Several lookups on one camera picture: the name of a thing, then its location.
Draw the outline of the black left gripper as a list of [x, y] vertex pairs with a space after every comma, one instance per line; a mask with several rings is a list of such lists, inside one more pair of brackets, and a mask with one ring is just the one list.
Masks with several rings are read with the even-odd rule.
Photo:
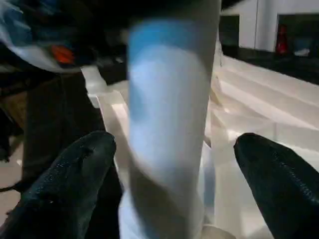
[[148, 0], [49, 0], [52, 38], [47, 46], [51, 72], [115, 62], [125, 53], [121, 31], [150, 15]]

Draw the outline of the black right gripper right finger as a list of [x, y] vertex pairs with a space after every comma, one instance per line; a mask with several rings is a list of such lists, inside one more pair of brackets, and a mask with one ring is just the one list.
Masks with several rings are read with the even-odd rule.
[[292, 149], [255, 133], [233, 146], [237, 164], [272, 236], [319, 237], [319, 173]]

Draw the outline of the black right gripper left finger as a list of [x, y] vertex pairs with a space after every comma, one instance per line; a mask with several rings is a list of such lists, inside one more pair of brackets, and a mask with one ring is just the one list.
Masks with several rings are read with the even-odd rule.
[[112, 167], [115, 138], [92, 132], [65, 148], [22, 194], [0, 228], [2, 239], [83, 239]]

